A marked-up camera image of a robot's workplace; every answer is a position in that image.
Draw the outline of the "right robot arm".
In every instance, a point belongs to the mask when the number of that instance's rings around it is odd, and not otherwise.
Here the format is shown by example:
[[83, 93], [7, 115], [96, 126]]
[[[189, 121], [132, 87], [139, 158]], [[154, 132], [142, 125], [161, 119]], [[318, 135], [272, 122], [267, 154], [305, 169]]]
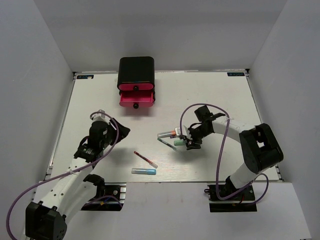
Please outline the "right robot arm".
[[189, 127], [179, 125], [180, 138], [185, 141], [187, 150], [200, 149], [203, 139], [211, 134], [221, 134], [222, 142], [218, 154], [215, 179], [219, 180], [220, 166], [227, 138], [240, 144], [243, 164], [225, 180], [224, 191], [216, 191], [219, 200], [236, 200], [244, 189], [252, 184], [265, 170], [272, 168], [284, 159], [283, 151], [266, 123], [252, 125], [235, 121], [226, 110], [216, 107], [219, 113], [209, 110], [210, 104], [198, 103], [195, 110], [197, 123]]

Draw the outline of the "orange capped marker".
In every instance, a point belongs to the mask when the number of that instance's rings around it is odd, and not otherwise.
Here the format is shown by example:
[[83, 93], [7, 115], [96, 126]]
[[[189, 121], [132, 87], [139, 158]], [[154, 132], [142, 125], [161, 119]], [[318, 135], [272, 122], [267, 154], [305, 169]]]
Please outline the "orange capped marker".
[[176, 130], [170, 130], [166, 132], [160, 132], [157, 134], [158, 139], [163, 139], [163, 138], [176, 138], [178, 135]]

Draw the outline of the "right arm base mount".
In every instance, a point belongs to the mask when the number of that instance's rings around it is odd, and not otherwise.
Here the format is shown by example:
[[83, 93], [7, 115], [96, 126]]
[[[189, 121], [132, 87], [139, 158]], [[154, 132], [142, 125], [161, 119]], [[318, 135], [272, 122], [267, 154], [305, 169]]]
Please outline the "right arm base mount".
[[209, 198], [209, 210], [211, 213], [251, 213], [257, 212], [257, 205], [252, 186], [247, 187], [241, 193], [227, 200], [220, 200], [217, 197], [216, 185], [208, 185], [204, 193]]

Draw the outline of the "pink drawer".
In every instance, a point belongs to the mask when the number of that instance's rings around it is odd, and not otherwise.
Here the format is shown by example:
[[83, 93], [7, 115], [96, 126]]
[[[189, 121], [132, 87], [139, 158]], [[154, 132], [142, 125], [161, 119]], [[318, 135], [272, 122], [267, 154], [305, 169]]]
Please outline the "pink drawer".
[[118, 86], [120, 91], [149, 91], [154, 89], [151, 83], [123, 83]]
[[122, 91], [119, 105], [125, 108], [150, 108], [154, 105], [155, 96], [153, 91]]

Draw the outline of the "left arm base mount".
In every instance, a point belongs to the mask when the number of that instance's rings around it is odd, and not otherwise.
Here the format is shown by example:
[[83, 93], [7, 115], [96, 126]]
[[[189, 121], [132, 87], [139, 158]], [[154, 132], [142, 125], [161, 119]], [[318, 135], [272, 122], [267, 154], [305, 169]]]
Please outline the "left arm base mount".
[[126, 183], [105, 183], [99, 195], [90, 199], [82, 211], [119, 212], [126, 198]]

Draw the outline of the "green capped marker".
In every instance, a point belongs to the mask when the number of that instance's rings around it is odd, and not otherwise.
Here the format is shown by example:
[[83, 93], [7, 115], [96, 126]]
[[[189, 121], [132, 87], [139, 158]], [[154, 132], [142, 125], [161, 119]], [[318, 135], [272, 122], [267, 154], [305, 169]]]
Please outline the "green capped marker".
[[185, 146], [186, 145], [186, 141], [185, 140], [175, 140], [173, 142], [174, 146], [177, 147], [177, 146]]

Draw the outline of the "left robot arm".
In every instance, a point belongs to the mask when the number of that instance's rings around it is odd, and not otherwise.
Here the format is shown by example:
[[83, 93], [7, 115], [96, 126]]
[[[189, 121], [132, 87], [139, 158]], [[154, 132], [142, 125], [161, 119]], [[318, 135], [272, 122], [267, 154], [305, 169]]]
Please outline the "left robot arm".
[[25, 235], [33, 240], [62, 240], [68, 223], [90, 200], [105, 196], [104, 179], [92, 171], [107, 147], [126, 138], [131, 130], [112, 118], [92, 119], [89, 133], [79, 143], [66, 176], [38, 202], [25, 210]]

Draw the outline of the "green pen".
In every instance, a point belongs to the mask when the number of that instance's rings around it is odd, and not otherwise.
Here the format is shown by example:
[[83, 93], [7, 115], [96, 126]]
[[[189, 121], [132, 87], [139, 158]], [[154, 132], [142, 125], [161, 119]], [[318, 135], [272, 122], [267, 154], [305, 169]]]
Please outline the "green pen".
[[177, 148], [177, 147], [175, 147], [174, 145], [166, 142], [166, 141], [163, 140], [162, 138], [158, 138], [157, 140], [158, 140], [159, 142], [161, 142], [162, 144], [166, 145], [167, 147], [171, 148], [172, 150], [178, 151], [178, 148]]

